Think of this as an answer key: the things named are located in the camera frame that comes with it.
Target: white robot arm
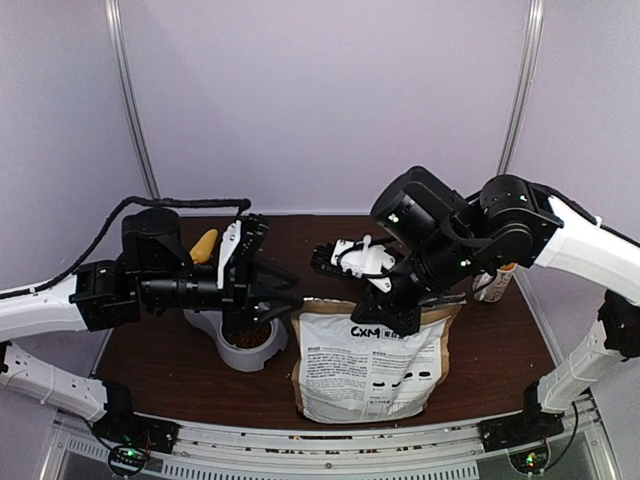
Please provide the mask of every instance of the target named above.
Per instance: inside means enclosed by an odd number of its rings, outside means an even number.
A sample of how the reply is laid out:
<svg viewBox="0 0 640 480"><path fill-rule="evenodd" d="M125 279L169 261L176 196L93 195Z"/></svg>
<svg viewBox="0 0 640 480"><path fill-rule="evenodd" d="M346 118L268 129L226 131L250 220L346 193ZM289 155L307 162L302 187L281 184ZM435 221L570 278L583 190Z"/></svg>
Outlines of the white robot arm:
<svg viewBox="0 0 640 480"><path fill-rule="evenodd" d="M560 192L502 175L464 199L413 167L385 189L371 216L411 253L390 261L381 245L370 248L375 241L339 240L317 247L312 259L319 273L369 280L355 322L412 334L421 307L446 302L449 287L511 262L563 270L607 288L585 339L527 389L523 412L480 425L486 450L561 433L560 417L582 392L615 363L640 356L640 244Z"/></svg>
<svg viewBox="0 0 640 480"><path fill-rule="evenodd" d="M83 264L129 203L152 208L123 219L122 254L116 260ZM142 306L156 315L167 308L223 310L223 327L229 329L246 328L300 308L302 299L286 292L297 278L254 257L268 226L261 216L240 216L249 206L244 199L125 199L72 267L43 284L0 292L0 388L93 422L92 432L101 438L170 453L177 424L135 414L125 386L56 368L25 352L15 339L115 328L138 320ZM217 266L208 264L217 232L207 232L188 252L181 245L179 217L167 207L238 208L238 216L223 235ZM280 284L277 288L263 285L259 276L271 276ZM272 308L257 308L263 302Z"/></svg>

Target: brown tabletop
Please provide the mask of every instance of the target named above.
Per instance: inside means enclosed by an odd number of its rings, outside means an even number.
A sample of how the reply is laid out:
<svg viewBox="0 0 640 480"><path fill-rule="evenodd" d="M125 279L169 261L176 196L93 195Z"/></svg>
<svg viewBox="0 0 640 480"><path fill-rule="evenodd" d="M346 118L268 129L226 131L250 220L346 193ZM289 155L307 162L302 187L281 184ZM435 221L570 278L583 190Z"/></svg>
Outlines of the brown tabletop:
<svg viewBox="0 0 640 480"><path fill-rule="evenodd" d="M182 237L193 245L209 228L224 229L229 218L183 220ZM309 259L316 244L337 238L383 236L368 217L285 216L269 218L271 231L263 255L300 276L304 295L354 300L360 281L316 274ZM496 304L471 299L453 323L449 337L450 372L429 398L422 414L391 424L411 426L506 413L521 408L522 392L552 370L553 362L515 282ZM284 352L263 371L241 373L227 367L213 339L192 327L182 311L114 330L98 377L129 387L137 411L223 425L327 429L296 412L290 374L298 345L290 335ZM357 428L373 426L360 425Z"/></svg>

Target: white label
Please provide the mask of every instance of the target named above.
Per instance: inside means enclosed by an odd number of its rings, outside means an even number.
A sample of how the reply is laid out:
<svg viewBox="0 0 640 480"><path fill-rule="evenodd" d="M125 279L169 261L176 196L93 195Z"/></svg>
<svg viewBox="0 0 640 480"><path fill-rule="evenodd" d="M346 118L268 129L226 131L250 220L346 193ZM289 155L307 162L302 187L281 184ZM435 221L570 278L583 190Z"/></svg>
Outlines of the white label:
<svg viewBox="0 0 640 480"><path fill-rule="evenodd" d="M300 391L307 418L361 423L422 411L442 375L441 337L449 317L400 338L349 315L300 316Z"/></svg>

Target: wire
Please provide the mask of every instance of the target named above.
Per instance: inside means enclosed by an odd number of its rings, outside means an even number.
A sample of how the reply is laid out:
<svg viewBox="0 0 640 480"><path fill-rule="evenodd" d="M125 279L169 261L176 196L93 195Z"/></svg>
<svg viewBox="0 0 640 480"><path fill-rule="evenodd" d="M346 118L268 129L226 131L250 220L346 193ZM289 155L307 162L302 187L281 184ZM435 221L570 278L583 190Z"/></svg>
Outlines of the wire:
<svg viewBox="0 0 640 480"><path fill-rule="evenodd" d="M120 213L129 205L136 204L143 207L166 207L166 208L237 208L238 212L236 217L240 216L242 212L251 208L251 200L247 198L240 199L213 199L213 200L176 200L174 198L161 198L159 200L151 200L144 197L127 197L122 200L116 208L114 208L109 216L107 216L102 228L98 232L98 235L93 239L89 247L82 252L82 254L74 261L69 268L65 269L62 273L56 275L51 280L48 280L36 287L22 288L18 290L12 290L9 292L0 293L0 300L7 298L20 297L22 295L30 295L38 292L42 292L51 287L56 286L62 280L71 275L82 263L91 255L96 249L98 244L102 241L107 231L120 215Z"/></svg>
<svg viewBox="0 0 640 480"><path fill-rule="evenodd" d="M392 243L394 242L396 239L393 237L384 237L384 238L380 238L378 240L372 240L371 243L369 245L373 246L373 245L386 245L388 243ZM353 245L351 245L349 248L347 248L346 250L343 250L342 252L340 252L340 254L338 255L338 257L336 258L336 264L338 265L338 267L342 267L342 259L345 257L345 255L347 253L351 253L351 252L356 252L358 250L362 250L364 248L364 242L356 242ZM374 280L377 278L388 278L390 276L391 272L388 273L363 273L360 278L364 278L365 280Z"/></svg>
<svg viewBox="0 0 640 480"><path fill-rule="evenodd" d="M560 460L562 460L562 458L566 455L566 453L569 451L569 447L571 447L571 444L573 444L573 441L576 438L576 434L578 433L578 424L580 423L580 414L578 413L578 407L576 407L576 402L571 403L571 406L573 407L573 412L576 415L575 418L575 423L573 425L573 432L571 433L571 437L569 438L569 442L567 442L567 445L564 447L564 450L562 450L562 453L560 455L558 455L558 458L556 458L551 465L547 465L544 467L544 472L548 472L549 470L551 470L553 467L555 467Z"/></svg>

